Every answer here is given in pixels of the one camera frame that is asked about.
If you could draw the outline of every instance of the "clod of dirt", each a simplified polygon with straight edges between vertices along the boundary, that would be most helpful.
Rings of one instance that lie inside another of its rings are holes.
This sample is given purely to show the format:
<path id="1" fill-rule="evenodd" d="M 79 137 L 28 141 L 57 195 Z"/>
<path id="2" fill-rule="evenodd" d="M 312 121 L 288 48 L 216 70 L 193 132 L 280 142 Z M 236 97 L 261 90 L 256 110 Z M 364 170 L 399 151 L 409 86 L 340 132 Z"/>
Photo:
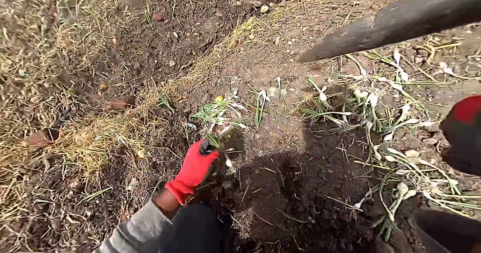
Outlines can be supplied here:
<path id="1" fill-rule="evenodd" d="M 107 84 L 107 83 L 102 83 L 102 84 L 100 84 L 100 86 L 99 86 L 99 90 L 100 90 L 100 91 L 106 91 L 106 90 L 108 90 L 108 89 L 109 89 L 109 84 Z"/>
<path id="2" fill-rule="evenodd" d="M 237 43 L 238 43 L 238 41 L 236 39 L 232 39 L 232 41 L 229 43 L 228 48 L 231 49 L 231 48 L 236 47 Z"/>
<path id="3" fill-rule="evenodd" d="M 111 110 L 122 110 L 127 108 L 135 107 L 135 96 L 121 96 L 113 99 L 107 106 L 106 109 Z"/>
<path id="4" fill-rule="evenodd" d="M 262 2 L 256 0 L 256 1 L 253 1 L 253 2 L 252 2 L 252 5 L 253 5 L 254 7 L 258 8 L 258 7 L 261 7 L 261 6 L 262 6 Z"/>
<path id="5" fill-rule="evenodd" d="M 28 161 L 28 163 L 25 165 L 26 168 L 30 169 L 37 169 L 39 166 L 42 164 L 45 165 L 45 170 L 48 170 L 50 168 L 50 163 L 49 159 L 52 158 L 53 155 L 51 153 L 44 153 L 40 156 L 37 156 L 31 160 Z"/>
<path id="6" fill-rule="evenodd" d="M 68 184 L 68 187 L 72 191 L 79 191 L 84 187 L 84 185 L 82 184 L 82 182 L 80 180 L 74 180 L 74 181 L 72 181 L 71 183 Z"/>
<path id="7" fill-rule="evenodd" d="M 232 183 L 231 180 L 225 180 L 225 181 L 222 182 L 222 187 L 224 189 L 230 189 L 230 188 L 232 188 L 233 185 L 234 184 Z"/>
<path id="8" fill-rule="evenodd" d="M 438 140 L 437 139 L 423 139 L 422 142 L 425 145 L 435 145 L 436 143 L 438 143 Z"/>
<path id="9" fill-rule="evenodd" d="M 420 152 L 418 152 L 417 150 L 407 150 L 407 151 L 404 152 L 404 154 L 407 157 L 419 157 Z"/>
<path id="10" fill-rule="evenodd" d="M 263 6 L 261 7 L 261 13 L 267 13 L 268 10 L 269 10 L 269 6 L 263 5 Z"/>
<path id="11" fill-rule="evenodd" d="M 152 20 L 155 22 L 165 21 L 165 17 L 160 13 L 154 12 L 152 14 Z"/>
<path id="12" fill-rule="evenodd" d="M 376 252 L 376 253 L 395 253 L 396 251 L 394 250 L 394 248 L 390 244 L 385 243 L 380 238 L 376 238 L 374 252 Z"/>
<path id="13" fill-rule="evenodd" d="M 57 130 L 46 128 L 35 132 L 28 138 L 28 152 L 37 152 L 53 143 L 59 136 Z"/>

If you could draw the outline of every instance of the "sleeve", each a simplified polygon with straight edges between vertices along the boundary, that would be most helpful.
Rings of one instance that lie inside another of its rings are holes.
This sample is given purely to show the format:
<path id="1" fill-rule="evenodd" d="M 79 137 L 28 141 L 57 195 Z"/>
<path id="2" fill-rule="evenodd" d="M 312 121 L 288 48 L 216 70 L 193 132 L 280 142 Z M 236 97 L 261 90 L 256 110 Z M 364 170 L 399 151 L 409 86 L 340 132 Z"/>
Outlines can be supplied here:
<path id="1" fill-rule="evenodd" d="M 130 219 L 120 223 L 93 253 L 157 252 L 171 228 L 171 220 L 149 201 Z"/>

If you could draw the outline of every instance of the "dark pants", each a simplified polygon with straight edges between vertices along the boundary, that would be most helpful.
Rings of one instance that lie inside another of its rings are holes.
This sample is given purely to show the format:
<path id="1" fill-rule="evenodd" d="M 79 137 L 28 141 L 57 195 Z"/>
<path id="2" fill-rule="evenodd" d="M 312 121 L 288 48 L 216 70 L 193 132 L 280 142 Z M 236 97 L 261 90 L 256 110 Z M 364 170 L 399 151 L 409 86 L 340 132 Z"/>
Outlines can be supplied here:
<path id="1" fill-rule="evenodd" d="M 218 253 L 219 221 L 209 207 L 182 207 L 172 220 L 173 231 L 161 246 L 161 253 Z"/>

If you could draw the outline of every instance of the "pebble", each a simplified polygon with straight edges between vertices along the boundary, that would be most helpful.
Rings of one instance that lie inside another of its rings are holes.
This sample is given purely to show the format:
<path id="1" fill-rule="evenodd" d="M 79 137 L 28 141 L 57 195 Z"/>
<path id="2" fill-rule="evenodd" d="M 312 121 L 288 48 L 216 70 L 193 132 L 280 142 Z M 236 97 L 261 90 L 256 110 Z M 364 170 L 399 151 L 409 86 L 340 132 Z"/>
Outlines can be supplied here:
<path id="1" fill-rule="evenodd" d="M 266 6 L 266 5 L 263 5 L 263 6 L 261 7 L 261 13 L 266 13 L 268 10 L 269 10 L 269 7 Z"/>
<path id="2" fill-rule="evenodd" d="M 435 145 L 438 143 L 437 139 L 423 139 L 422 142 L 426 145 Z"/>
<path id="3" fill-rule="evenodd" d="M 418 152 L 417 150 L 407 150 L 407 151 L 404 152 L 404 154 L 407 157 L 419 157 L 420 152 Z"/>
<path id="4" fill-rule="evenodd" d="M 253 5 L 254 7 L 261 7 L 261 6 L 262 6 L 262 2 L 256 0 L 256 1 L 253 1 L 253 2 L 252 2 L 252 5 Z"/>

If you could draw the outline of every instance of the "red glove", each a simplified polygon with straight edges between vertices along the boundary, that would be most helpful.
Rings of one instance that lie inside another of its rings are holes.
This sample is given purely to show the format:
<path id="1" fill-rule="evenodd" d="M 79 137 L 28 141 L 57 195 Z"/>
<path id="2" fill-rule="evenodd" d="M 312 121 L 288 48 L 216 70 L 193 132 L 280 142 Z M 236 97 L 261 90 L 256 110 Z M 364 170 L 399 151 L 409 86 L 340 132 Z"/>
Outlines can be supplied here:
<path id="1" fill-rule="evenodd" d="M 456 170 L 481 176 L 481 96 L 456 103 L 440 127 L 451 145 L 442 151 L 444 161 Z"/>
<path id="2" fill-rule="evenodd" d="M 195 193 L 196 187 L 207 175 L 209 166 L 220 155 L 219 151 L 214 151 L 209 154 L 201 153 L 201 150 L 205 151 L 205 148 L 202 148 L 201 145 L 207 146 L 207 143 L 207 139 L 201 139 L 190 146 L 180 172 L 174 180 L 165 185 L 165 188 L 169 189 L 182 205 L 185 204 L 185 200 L 189 194 L 193 195 Z"/>

